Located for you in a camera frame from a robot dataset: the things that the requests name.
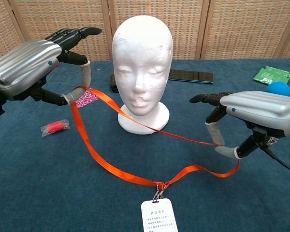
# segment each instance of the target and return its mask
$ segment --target smartphone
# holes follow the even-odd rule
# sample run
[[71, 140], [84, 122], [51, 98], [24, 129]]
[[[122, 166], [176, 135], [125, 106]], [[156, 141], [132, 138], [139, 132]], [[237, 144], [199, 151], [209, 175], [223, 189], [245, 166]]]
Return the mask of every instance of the smartphone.
[[110, 76], [110, 85], [111, 85], [112, 92], [118, 93], [114, 73], [112, 73], [112, 75]]
[[208, 73], [171, 69], [169, 74], [169, 80], [213, 84], [214, 74], [211, 72]]

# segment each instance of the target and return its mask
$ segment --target mannequin base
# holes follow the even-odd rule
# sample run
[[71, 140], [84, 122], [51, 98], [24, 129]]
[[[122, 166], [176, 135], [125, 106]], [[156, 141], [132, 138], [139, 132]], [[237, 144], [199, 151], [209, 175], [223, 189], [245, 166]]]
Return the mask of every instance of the mannequin base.
[[[166, 108], [166, 106], [161, 102], [158, 102], [157, 106], [144, 116], [134, 115], [127, 109], [125, 105], [121, 107], [121, 110], [138, 122], [157, 130], [164, 128], [170, 118], [170, 112], [168, 108]], [[155, 132], [154, 130], [131, 121], [121, 114], [118, 114], [118, 122], [124, 130], [133, 134], [153, 134]]]

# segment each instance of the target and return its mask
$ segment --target white fingertip cover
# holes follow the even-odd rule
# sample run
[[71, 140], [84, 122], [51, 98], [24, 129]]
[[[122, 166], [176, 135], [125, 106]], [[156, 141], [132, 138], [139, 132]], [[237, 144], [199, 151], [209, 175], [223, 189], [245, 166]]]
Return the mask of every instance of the white fingertip cover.
[[217, 151], [218, 153], [220, 153], [228, 158], [240, 160], [241, 158], [238, 157], [237, 152], [236, 152], [237, 149], [238, 149], [238, 146], [237, 147], [217, 146], [215, 148], [215, 151]]
[[[82, 76], [82, 86], [89, 87], [91, 81], [91, 68], [90, 68], [90, 61], [86, 64], [80, 65], [81, 68], [81, 76]], [[62, 95], [67, 103], [70, 105], [71, 103], [75, 102], [85, 93], [85, 89], [79, 87], [73, 90], [69, 94]]]
[[82, 86], [89, 87], [91, 81], [90, 61], [87, 64], [80, 65], [82, 72]]
[[212, 123], [205, 123], [206, 127], [214, 141], [215, 144], [219, 146], [224, 146], [224, 139], [221, 135], [221, 132], [218, 128], [218, 122], [212, 122]]

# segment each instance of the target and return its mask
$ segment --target white badge card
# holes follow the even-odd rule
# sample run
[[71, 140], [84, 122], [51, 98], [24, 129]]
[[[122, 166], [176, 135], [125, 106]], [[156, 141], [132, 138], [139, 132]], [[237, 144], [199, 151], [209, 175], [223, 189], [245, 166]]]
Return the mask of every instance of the white badge card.
[[141, 205], [144, 232], [178, 232], [172, 203], [167, 198]]

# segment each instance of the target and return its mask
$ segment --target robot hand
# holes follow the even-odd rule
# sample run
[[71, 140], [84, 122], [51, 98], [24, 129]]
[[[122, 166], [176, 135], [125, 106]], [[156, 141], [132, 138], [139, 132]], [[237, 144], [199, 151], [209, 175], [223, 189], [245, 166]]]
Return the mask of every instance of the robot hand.
[[[290, 137], [290, 97], [261, 91], [245, 91], [199, 94], [189, 101], [216, 106], [206, 118], [206, 126], [213, 141], [218, 145], [215, 150], [229, 158], [240, 159], [258, 147], [274, 158], [268, 147], [281, 137]], [[253, 131], [253, 135], [237, 147], [224, 146], [217, 122], [226, 114], [243, 120]]]
[[84, 94], [77, 88], [67, 95], [42, 89], [46, 76], [61, 62], [79, 65], [82, 85], [90, 85], [90, 61], [83, 55], [69, 51], [89, 35], [98, 35], [99, 28], [61, 29], [45, 39], [24, 42], [0, 58], [0, 115], [9, 101], [22, 101], [31, 96], [35, 101], [66, 105]]

